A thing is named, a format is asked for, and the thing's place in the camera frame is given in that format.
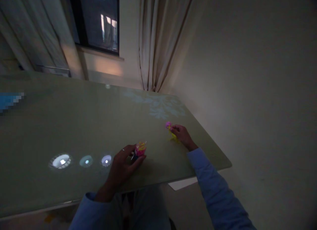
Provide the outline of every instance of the hand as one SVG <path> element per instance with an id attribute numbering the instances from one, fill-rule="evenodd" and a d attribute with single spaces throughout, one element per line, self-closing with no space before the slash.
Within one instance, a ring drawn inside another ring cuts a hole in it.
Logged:
<path id="1" fill-rule="evenodd" d="M 127 145 L 113 158 L 112 166 L 106 183 L 99 189 L 95 197 L 97 202 L 110 202 L 118 188 L 131 177 L 142 164 L 146 155 L 140 156 L 132 165 L 126 159 L 134 151 L 136 145 Z"/>
<path id="2" fill-rule="evenodd" d="M 184 126 L 174 125 L 171 128 L 171 132 L 177 136 L 178 140 L 180 140 L 189 151 L 193 151 L 198 148 Z"/>

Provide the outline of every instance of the window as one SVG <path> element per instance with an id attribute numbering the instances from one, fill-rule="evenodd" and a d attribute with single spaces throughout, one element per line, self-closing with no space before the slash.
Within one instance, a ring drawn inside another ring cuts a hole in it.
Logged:
<path id="1" fill-rule="evenodd" d="M 67 0 L 74 41 L 119 55 L 119 0 Z"/>

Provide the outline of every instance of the person's left hand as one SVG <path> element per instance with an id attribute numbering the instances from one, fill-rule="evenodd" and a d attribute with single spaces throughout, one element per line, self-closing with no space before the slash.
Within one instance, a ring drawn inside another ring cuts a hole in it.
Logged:
<path id="1" fill-rule="evenodd" d="M 118 188 L 130 178 L 142 164 L 146 155 L 140 156 L 132 165 L 126 162 L 136 145 L 127 145 L 113 158 L 112 166 L 106 183 L 99 189 L 95 197 L 97 202 L 110 202 Z"/>

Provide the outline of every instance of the small figurine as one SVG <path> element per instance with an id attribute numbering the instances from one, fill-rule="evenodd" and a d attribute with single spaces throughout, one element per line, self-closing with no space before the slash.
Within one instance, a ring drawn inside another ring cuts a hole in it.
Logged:
<path id="1" fill-rule="evenodd" d="M 168 129 L 170 134 L 172 135 L 171 140 L 174 139 L 176 142 L 179 143 L 179 140 L 178 140 L 177 136 L 174 133 L 171 132 L 172 126 L 173 126 L 173 124 L 171 122 L 166 122 L 166 124 L 165 124 L 165 128 Z"/>
<path id="2" fill-rule="evenodd" d="M 135 162 L 140 156 L 143 156 L 146 150 L 146 141 L 144 142 L 138 142 L 135 150 L 134 155 L 131 158 L 131 162 Z"/>
<path id="3" fill-rule="evenodd" d="M 143 156 L 146 150 L 146 141 L 145 142 L 139 142 L 136 147 L 134 153 L 137 156 Z"/>

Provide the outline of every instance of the wrist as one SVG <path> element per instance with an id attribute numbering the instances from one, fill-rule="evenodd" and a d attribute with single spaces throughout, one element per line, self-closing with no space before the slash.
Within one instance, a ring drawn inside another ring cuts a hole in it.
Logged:
<path id="1" fill-rule="evenodd" d="M 113 196 L 116 193 L 116 187 L 110 183 L 105 183 L 97 192 L 95 200 L 96 202 L 111 202 Z"/>
<path id="2" fill-rule="evenodd" d="M 186 148 L 188 151 L 193 151 L 193 150 L 196 150 L 198 146 L 192 141 L 186 145 Z"/>

